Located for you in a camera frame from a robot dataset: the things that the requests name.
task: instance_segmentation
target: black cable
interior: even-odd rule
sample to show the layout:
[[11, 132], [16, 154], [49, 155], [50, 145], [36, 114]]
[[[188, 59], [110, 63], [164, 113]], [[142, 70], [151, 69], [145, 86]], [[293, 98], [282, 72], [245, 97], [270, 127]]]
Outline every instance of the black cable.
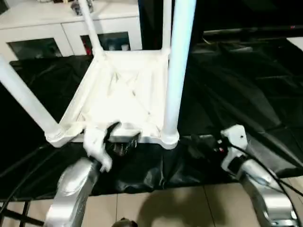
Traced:
[[295, 193], [297, 193], [298, 195], [301, 195], [303, 197], [303, 193], [300, 192], [298, 189], [294, 188], [293, 186], [291, 186], [290, 184], [286, 183], [285, 181], [283, 181], [282, 179], [279, 179], [279, 182], [284, 184], [286, 187], [290, 188], [291, 190], [293, 190]]
[[56, 149], [55, 151], [50, 152], [50, 155], [48, 155], [45, 159], [43, 159], [42, 161], [40, 161], [40, 163], [38, 165], [36, 165], [36, 167], [34, 167], [25, 177], [23, 177], [23, 179], [19, 182], [19, 184], [12, 190], [12, 192], [10, 193], [10, 195], [8, 196], [8, 198], [6, 199], [6, 201], [4, 202], [4, 204], [2, 205], [1, 209], [0, 209], [0, 215], [2, 214], [2, 212], [7, 208], [9, 202], [11, 201], [11, 199], [13, 198], [13, 196], [15, 195], [16, 191], [25, 183], [25, 181], [34, 173], [37, 171], [37, 169], [39, 169], [47, 160], [49, 160], [51, 157], [53, 157], [55, 154], [57, 154], [59, 151], [61, 151], [61, 149], [63, 148], [59, 148]]
[[297, 193], [300, 196], [303, 196], [303, 193], [300, 192], [299, 190], [297, 190], [296, 188], [294, 188], [293, 186], [289, 185], [288, 183], [282, 181], [279, 177], [277, 177], [277, 175], [268, 167], [266, 167], [259, 159], [257, 159], [257, 157], [255, 157], [254, 155], [248, 153], [247, 151], [245, 151], [242, 148], [239, 148], [233, 144], [231, 144], [229, 142], [228, 146], [231, 146], [233, 148], [236, 148], [237, 150], [243, 152], [244, 154], [246, 154], [248, 157], [250, 157], [251, 159], [255, 160], [260, 166], [262, 166], [264, 169], [267, 170], [267, 172], [276, 180], [276, 182], [278, 183], [278, 185], [282, 188], [282, 190], [284, 190], [282, 184], [284, 184], [286, 187], [288, 187], [289, 189], [291, 189], [292, 191], [294, 191], [295, 193]]
[[12, 170], [14, 170], [15, 168], [17, 168], [18, 166], [20, 166], [21, 164], [23, 164], [25, 161], [27, 161], [28, 159], [32, 158], [34, 155], [36, 155], [36, 153], [44, 148], [47, 148], [48, 146], [51, 146], [49, 143], [44, 144], [42, 146], [39, 146], [37, 149], [35, 149], [34, 151], [32, 151], [30, 154], [26, 155], [25, 157], [23, 157], [21, 160], [19, 160], [18, 162], [14, 163], [13, 165], [11, 165], [9, 168], [7, 168], [6, 170], [4, 170], [2, 173], [0, 173], [0, 178], [4, 177], [6, 174], [8, 174], [9, 172], [11, 172]]

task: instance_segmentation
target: black cloth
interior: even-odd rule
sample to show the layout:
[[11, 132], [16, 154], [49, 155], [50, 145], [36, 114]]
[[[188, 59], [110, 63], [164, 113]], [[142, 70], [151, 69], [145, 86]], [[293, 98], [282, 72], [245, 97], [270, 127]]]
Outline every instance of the black cloth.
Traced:
[[[245, 126], [248, 152], [280, 177], [303, 173], [303, 52], [287, 40], [195, 48], [187, 63], [173, 150], [140, 144], [114, 160], [94, 195], [151, 192], [181, 186], [226, 183], [231, 178], [182, 142], [234, 124]], [[59, 121], [91, 58], [72, 56], [16, 61], [11, 65]], [[27, 113], [0, 87], [2, 138], [0, 200], [41, 160], [52, 157], [18, 190], [15, 200], [52, 198], [63, 170], [86, 155], [80, 143], [53, 148]]]

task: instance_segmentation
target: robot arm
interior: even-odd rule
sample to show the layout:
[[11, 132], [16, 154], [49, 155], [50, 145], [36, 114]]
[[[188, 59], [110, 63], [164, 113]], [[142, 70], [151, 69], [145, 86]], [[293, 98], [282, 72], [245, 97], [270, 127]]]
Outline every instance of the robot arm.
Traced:
[[99, 170], [98, 161], [82, 158], [64, 171], [47, 213], [45, 227], [81, 226], [86, 201], [97, 182]]
[[220, 147], [223, 141], [219, 140], [220, 149], [227, 149], [221, 167], [233, 175], [248, 193], [260, 225], [262, 227], [301, 227], [290, 198], [273, 174], [241, 151], [247, 146], [244, 127], [232, 126], [222, 131], [221, 136], [228, 139], [229, 144], [240, 148]]
[[[100, 172], [109, 171], [112, 158], [107, 153], [112, 147], [107, 143], [111, 132], [119, 125], [115, 123], [102, 131], [98, 128], [87, 128], [83, 146], [88, 158], [82, 158], [68, 167], [60, 177], [58, 190], [47, 215], [44, 227], [80, 227], [82, 225], [85, 205], [96, 184]], [[111, 150], [117, 156], [126, 155], [137, 145], [140, 133], [126, 144], [115, 144]]]

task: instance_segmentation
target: white shelf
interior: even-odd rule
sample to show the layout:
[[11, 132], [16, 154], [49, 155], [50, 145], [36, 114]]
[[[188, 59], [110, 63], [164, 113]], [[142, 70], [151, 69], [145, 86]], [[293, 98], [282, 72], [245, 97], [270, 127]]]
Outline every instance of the white shelf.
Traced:
[[[138, 17], [138, 0], [95, 0], [93, 20]], [[71, 3], [22, 2], [0, 15], [0, 29], [84, 21], [76, 16]]]

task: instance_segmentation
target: white pipe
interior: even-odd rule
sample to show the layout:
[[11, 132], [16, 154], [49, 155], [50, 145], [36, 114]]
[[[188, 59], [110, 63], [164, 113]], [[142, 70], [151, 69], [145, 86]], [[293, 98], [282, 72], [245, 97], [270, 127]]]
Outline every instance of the white pipe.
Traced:
[[14, 69], [5, 62], [1, 55], [0, 82], [46, 134], [58, 135], [62, 132], [61, 126], [48, 113], [45, 107], [39, 102]]
[[196, 0], [176, 0], [169, 62], [169, 77], [162, 139], [173, 142], [177, 131]]
[[163, 32], [162, 49], [170, 49], [171, 40], [171, 0], [164, 0], [163, 3]]
[[85, 23], [87, 25], [87, 28], [89, 30], [89, 38], [91, 45], [93, 47], [93, 52], [96, 54], [96, 52], [103, 52], [103, 48], [101, 47], [94, 22], [90, 16], [89, 6], [87, 4], [87, 0], [79, 0], [80, 8], [82, 15], [84, 16]]

